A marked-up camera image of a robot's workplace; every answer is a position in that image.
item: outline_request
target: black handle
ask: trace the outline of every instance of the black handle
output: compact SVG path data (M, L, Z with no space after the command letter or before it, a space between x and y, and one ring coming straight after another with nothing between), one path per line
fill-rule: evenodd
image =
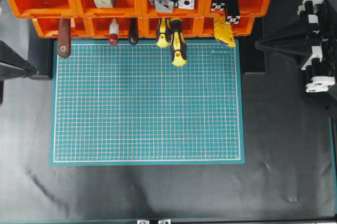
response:
M137 25L137 18L132 18L130 22L130 29L128 31L128 41L131 45L137 45L139 40L138 35L138 25Z

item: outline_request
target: yellow screwdriver handle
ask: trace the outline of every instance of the yellow screwdriver handle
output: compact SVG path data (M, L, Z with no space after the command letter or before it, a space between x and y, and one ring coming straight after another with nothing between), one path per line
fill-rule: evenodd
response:
M156 31L156 43L158 47L167 47L171 40L170 20L161 18Z
M181 67L187 62L187 45L182 30L183 21L180 18L171 19L171 61L172 64Z

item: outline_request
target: black table surface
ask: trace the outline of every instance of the black table surface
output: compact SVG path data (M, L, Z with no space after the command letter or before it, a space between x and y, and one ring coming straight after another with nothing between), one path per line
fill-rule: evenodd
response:
M297 19L302 0L272 0L265 33ZM0 2L0 39L27 58L28 21ZM52 81L5 82L0 106L0 222L334 215L329 120L292 59L268 54L242 76L245 164L51 167Z

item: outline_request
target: green cutting mat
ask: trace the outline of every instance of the green cutting mat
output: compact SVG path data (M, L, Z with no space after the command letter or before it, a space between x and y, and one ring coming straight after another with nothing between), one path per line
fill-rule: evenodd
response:
M55 52L51 163L243 163L238 49L187 44L184 67L154 41Z

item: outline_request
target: screwdriver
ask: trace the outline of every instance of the screwdriver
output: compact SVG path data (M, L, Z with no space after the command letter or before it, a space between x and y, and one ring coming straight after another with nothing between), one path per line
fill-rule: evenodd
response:
M128 30L128 41L131 45L135 46L138 43L138 39L137 18L132 18L130 21L130 29Z
M180 18L171 19L171 61L178 67L184 66L187 62L187 45L185 43L182 30L183 21Z
M215 39L229 47L235 47L231 24L227 24L224 17L214 18L214 37Z
M161 18L156 31L156 42L158 47L167 47L170 44L171 31L170 20Z

